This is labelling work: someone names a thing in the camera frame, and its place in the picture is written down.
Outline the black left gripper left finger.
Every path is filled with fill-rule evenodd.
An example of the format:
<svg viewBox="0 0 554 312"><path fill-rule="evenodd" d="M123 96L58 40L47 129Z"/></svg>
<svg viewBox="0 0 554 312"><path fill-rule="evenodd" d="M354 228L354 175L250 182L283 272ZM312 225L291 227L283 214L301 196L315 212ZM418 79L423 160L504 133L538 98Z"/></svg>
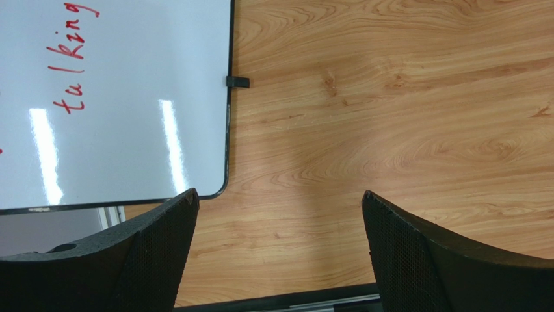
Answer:
<svg viewBox="0 0 554 312"><path fill-rule="evenodd" d="M199 208L192 188L48 252L2 257L1 310L173 310Z"/></svg>

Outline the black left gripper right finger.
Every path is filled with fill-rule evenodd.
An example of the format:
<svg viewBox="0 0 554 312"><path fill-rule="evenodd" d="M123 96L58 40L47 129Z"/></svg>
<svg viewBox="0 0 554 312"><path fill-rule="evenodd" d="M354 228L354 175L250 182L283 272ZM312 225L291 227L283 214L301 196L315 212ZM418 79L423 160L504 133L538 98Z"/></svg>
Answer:
<svg viewBox="0 0 554 312"><path fill-rule="evenodd" d="M553 261L469 239L367 191L363 220L384 311L552 311Z"/></svg>

